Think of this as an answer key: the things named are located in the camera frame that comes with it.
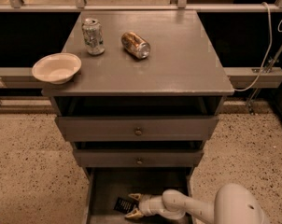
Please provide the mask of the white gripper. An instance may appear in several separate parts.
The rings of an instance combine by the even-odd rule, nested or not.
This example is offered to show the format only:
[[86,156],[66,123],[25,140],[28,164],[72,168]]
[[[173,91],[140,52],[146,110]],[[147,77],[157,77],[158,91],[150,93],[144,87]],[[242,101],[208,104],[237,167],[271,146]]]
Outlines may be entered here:
[[162,197],[142,193],[130,193],[129,197],[138,201],[138,208],[134,208],[125,217],[128,219],[139,219],[143,216],[150,217],[159,215],[163,211]]

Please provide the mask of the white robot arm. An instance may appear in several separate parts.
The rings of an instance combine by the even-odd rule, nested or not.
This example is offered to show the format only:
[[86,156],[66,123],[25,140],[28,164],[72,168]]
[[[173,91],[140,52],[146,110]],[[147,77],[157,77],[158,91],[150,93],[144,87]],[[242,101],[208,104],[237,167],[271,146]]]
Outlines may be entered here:
[[138,206],[125,215],[129,219],[159,215],[180,220],[189,214],[204,224],[271,224],[253,194],[234,183],[222,186],[213,203],[195,200],[175,189],[162,195],[131,193],[130,197]]

